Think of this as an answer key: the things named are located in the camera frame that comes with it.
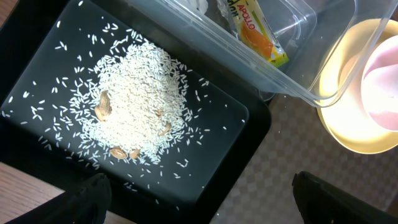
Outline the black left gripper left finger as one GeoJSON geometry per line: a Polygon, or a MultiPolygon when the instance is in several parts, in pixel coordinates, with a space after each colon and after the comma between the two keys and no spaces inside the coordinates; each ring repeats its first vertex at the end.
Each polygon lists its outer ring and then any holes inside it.
{"type": "Polygon", "coordinates": [[[103,224],[112,190],[105,174],[96,174],[7,224],[103,224]]]}

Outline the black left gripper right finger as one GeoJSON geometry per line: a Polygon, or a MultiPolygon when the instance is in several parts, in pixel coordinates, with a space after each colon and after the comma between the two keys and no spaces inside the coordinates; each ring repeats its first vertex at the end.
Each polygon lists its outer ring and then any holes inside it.
{"type": "Polygon", "coordinates": [[[397,224],[397,218],[301,171],[294,175],[292,191],[305,224],[397,224]]]}

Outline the yellow plate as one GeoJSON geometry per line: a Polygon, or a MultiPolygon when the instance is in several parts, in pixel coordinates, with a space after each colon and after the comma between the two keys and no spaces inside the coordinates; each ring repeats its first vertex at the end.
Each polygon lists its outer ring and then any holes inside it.
{"type": "Polygon", "coordinates": [[[397,35],[397,22],[390,20],[377,42],[366,47],[366,39],[380,21],[369,19],[350,28],[341,42],[330,48],[320,66],[320,93],[329,94],[352,78],[340,99],[317,112],[324,127],[342,146],[360,154],[379,154],[397,146],[397,133],[378,126],[365,112],[361,99],[366,66],[366,62],[358,62],[361,52],[372,53],[382,41],[397,35]]]}

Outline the pile of rice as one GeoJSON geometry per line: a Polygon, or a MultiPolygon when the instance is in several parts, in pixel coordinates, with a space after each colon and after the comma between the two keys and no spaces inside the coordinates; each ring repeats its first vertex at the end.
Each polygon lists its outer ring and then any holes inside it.
{"type": "Polygon", "coordinates": [[[177,210],[201,197],[248,116],[239,101],[93,1],[67,3],[1,102],[1,120],[40,147],[177,210]],[[106,90],[112,112],[99,121],[95,106],[106,90]],[[159,136],[166,122],[172,128],[159,136]],[[113,147],[127,158],[113,157],[113,147]],[[137,159],[129,157],[133,149],[141,151],[137,159]]]}

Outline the pink bowl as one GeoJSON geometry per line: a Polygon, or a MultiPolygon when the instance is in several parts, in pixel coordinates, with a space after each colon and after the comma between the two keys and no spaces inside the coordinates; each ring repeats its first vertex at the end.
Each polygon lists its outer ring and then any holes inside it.
{"type": "Polygon", "coordinates": [[[397,131],[397,36],[381,42],[362,76],[351,83],[342,102],[368,116],[378,126],[397,131]]]}

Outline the yellow snack wrapper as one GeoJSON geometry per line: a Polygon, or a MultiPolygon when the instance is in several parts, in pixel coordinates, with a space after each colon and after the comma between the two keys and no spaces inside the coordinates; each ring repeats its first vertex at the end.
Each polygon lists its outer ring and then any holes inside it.
{"type": "Polygon", "coordinates": [[[256,0],[219,0],[217,3],[233,36],[275,67],[289,61],[256,0]]]}

